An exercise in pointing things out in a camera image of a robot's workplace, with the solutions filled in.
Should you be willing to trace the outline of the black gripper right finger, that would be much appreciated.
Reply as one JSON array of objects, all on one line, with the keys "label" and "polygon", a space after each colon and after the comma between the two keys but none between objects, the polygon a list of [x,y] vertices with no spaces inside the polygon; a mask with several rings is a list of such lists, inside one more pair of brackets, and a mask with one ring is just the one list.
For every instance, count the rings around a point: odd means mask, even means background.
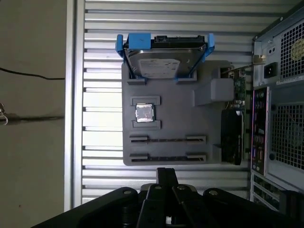
[{"label": "black gripper right finger", "polygon": [[165,170],[168,228],[297,228],[299,220],[221,189],[198,194],[178,182],[175,170]]}]

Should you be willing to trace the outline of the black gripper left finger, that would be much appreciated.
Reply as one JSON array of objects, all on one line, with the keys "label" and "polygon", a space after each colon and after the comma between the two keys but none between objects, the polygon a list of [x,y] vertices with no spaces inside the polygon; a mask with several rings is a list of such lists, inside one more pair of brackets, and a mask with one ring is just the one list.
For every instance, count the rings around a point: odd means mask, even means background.
[{"label": "black gripper left finger", "polygon": [[137,192],[122,187],[36,225],[37,228],[164,228],[166,169]]}]

